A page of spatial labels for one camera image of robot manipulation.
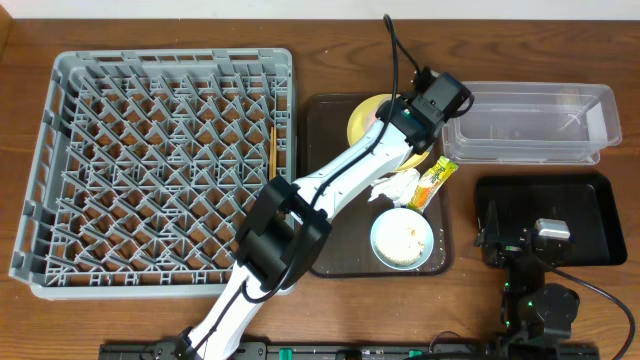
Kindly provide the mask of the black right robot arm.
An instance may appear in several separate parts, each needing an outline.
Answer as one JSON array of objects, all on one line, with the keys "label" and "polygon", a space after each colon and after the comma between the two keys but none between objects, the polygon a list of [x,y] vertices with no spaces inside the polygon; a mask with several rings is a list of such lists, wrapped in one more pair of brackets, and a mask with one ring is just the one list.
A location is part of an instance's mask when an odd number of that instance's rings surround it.
[{"label": "black right robot arm", "polygon": [[543,259],[559,260],[569,250],[566,222],[540,218],[532,228],[508,236],[501,230],[496,202],[490,201],[474,245],[486,265],[506,273],[500,315],[506,332],[495,340],[495,353],[506,359],[558,359],[559,343],[571,336],[580,299],[575,291],[545,280]]}]

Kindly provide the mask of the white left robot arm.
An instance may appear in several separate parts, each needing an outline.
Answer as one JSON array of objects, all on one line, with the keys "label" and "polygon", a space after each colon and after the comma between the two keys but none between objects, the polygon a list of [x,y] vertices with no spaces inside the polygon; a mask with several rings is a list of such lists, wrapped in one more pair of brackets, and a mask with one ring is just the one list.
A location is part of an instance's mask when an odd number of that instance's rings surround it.
[{"label": "white left robot arm", "polygon": [[375,180],[429,151],[450,117],[441,100],[397,97],[370,111],[372,124],[319,170],[260,191],[235,239],[232,275],[205,319],[182,336],[179,359],[227,359],[262,305],[316,261],[333,218]]}]

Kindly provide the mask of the pink bowl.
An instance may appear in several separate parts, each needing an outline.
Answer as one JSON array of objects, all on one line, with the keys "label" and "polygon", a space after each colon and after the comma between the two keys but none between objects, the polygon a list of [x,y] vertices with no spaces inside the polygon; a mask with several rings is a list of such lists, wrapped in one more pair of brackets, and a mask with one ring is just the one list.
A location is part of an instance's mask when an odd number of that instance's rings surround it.
[{"label": "pink bowl", "polygon": [[364,132],[367,133],[377,122],[386,123],[389,118],[390,100],[385,100],[378,103],[369,103],[366,110],[366,117],[364,122]]}]

